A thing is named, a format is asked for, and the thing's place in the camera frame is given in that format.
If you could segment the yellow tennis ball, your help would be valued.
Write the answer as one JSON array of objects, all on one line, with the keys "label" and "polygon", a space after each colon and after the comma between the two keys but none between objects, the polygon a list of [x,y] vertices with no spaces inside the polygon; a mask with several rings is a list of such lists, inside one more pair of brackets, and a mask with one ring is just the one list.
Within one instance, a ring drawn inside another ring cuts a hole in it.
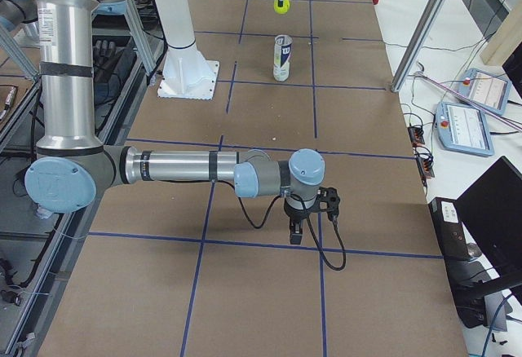
[{"label": "yellow tennis ball", "polygon": [[290,0],[274,0],[273,9],[278,15],[286,14],[290,9]]}]

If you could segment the clear tennis ball can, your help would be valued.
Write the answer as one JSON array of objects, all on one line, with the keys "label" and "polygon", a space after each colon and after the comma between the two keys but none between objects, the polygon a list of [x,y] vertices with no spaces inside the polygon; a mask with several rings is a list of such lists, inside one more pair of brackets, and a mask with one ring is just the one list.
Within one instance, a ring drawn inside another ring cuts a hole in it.
[{"label": "clear tennis ball can", "polygon": [[289,35],[277,35],[274,40],[273,71],[274,79],[284,82],[290,75],[290,57],[293,39]]}]

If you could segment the orange circuit board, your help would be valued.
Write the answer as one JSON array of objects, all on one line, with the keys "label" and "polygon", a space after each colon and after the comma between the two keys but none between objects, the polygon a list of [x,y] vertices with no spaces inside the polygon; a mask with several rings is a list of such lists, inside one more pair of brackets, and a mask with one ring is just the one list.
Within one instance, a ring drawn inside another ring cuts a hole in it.
[{"label": "orange circuit board", "polygon": [[424,130],[422,126],[409,126],[407,128],[412,146],[424,145]]},{"label": "orange circuit board", "polygon": [[432,179],[435,177],[433,171],[433,156],[428,153],[417,153],[415,160],[421,179]]}]

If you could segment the black desktop box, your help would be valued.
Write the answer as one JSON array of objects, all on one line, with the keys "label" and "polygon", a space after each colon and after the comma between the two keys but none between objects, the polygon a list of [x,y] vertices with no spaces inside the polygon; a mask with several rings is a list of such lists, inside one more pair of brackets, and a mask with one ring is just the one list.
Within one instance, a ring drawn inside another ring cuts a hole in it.
[{"label": "black desktop box", "polygon": [[476,243],[467,242],[455,200],[435,197],[429,203],[431,219],[443,257],[470,262],[482,255]]}]

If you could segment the near teach pendant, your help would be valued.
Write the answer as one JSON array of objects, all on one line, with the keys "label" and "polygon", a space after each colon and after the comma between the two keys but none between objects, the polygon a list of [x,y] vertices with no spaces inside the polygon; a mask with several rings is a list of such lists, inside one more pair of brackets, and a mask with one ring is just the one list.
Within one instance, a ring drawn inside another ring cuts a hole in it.
[{"label": "near teach pendant", "polygon": [[436,108],[436,133],[445,150],[485,157],[494,154],[485,114],[476,108],[440,102]]}]

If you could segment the teach pendant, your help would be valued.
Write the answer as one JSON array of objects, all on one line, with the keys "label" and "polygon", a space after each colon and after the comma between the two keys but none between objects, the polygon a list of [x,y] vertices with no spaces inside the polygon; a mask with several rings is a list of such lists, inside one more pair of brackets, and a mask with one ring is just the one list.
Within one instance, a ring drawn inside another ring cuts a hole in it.
[{"label": "teach pendant", "polygon": [[436,108],[436,133],[445,150],[485,157],[494,154],[485,114],[476,108],[440,102]]},{"label": "teach pendant", "polygon": [[512,83],[506,75],[495,75],[479,68],[469,68],[458,82],[460,95],[498,115],[506,110],[511,88]]}]

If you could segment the black computer monitor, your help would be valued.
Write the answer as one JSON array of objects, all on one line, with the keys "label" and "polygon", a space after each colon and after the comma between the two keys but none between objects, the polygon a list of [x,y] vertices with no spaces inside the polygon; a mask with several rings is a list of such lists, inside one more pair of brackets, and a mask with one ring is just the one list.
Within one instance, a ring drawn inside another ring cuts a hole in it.
[{"label": "black computer monitor", "polygon": [[521,172],[505,156],[460,195],[455,207],[499,274],[521,269]]}]

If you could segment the wooden beam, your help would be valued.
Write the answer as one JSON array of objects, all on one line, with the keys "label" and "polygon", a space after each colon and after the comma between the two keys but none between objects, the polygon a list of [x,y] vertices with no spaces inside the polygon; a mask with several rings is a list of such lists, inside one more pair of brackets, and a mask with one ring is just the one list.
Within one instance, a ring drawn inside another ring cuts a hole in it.
[{"label": "wooden beam", "polygon": [[486,65],[503,65],[521,43],[521,0],[499,0],[508,11],[498,31],[480,54]]}]

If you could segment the far teach pendant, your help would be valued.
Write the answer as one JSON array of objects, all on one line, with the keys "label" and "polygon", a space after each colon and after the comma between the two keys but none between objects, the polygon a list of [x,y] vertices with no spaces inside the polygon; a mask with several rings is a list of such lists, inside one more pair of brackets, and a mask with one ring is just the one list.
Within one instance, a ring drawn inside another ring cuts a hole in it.
[{"label": "far teach pendant", "polygon": [[506,110],[511,88],[512,83],[506,75],[495,75],[479,68],[469,68],[458,82],[460,95],[498,115]]}]

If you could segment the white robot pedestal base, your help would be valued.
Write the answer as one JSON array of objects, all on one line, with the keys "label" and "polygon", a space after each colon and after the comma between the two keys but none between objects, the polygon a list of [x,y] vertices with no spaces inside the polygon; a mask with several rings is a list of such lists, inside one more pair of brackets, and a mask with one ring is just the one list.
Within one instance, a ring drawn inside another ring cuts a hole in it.
[{"label": "white robot pedestal base", "polygon": [[198,50],[188,0],[155,0],[167,45],[160,98],[211,100],[219,62]]}]

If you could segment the aluminium frame post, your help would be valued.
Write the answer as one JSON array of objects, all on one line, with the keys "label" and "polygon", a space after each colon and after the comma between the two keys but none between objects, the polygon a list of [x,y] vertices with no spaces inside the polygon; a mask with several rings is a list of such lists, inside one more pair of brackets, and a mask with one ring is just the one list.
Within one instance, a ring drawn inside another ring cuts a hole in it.
[{"label": "aluminium frame post", "polygon": [[427,35],[429,34],[444,3],[445,0],[428,0],[391,82],[392,92],[398,93],[400,88],[404,85],[405,79],[409,75],[410,69],[417,59]]}]

